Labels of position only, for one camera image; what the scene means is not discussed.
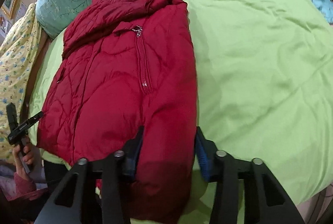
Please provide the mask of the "person's left hand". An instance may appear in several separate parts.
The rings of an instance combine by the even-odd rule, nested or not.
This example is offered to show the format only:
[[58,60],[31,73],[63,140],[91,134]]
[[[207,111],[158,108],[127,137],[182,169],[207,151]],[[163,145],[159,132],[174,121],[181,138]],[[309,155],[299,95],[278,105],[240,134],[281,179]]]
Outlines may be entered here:
[[24,148],[21,149],[20,145],[17,144],[13,148],[12,155],[15,160],[16,173],[18,174],[18,176],[24,180],[30,180],[24,166],[28,166],[34,163],[33,145],[31,144],[29,137],[26,137],[24,141]]

